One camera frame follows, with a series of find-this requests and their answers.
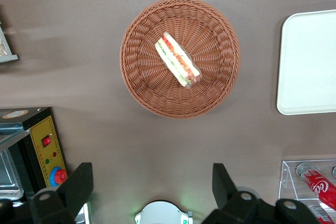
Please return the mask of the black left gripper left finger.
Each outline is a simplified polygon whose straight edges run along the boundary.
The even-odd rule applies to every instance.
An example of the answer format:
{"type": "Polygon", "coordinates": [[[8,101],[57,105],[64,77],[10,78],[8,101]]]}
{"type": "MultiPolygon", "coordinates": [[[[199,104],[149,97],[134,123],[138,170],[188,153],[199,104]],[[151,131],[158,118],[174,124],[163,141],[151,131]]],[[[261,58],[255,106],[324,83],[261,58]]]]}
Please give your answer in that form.
{"type": "Polygon", "coordinates": [[[92,164],[81,163],[61,185],[41,189],[21,206],[2,199],[1,223],[75,223],[92,191],[92,164]]]}

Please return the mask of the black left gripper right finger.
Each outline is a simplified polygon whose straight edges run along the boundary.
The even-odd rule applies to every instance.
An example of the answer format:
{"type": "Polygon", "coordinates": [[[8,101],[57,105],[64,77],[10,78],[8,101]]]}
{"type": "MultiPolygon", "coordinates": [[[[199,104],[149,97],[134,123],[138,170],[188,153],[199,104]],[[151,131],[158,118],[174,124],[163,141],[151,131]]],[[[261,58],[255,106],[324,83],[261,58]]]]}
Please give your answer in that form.
{"type": "Polygon", "coordinates": [[[213,164],[212,190],[217,209],[203,223],[319,223],[303,203],[280,199],[274,206],[246,190],[238,190],[221,163],[213,164]]]}

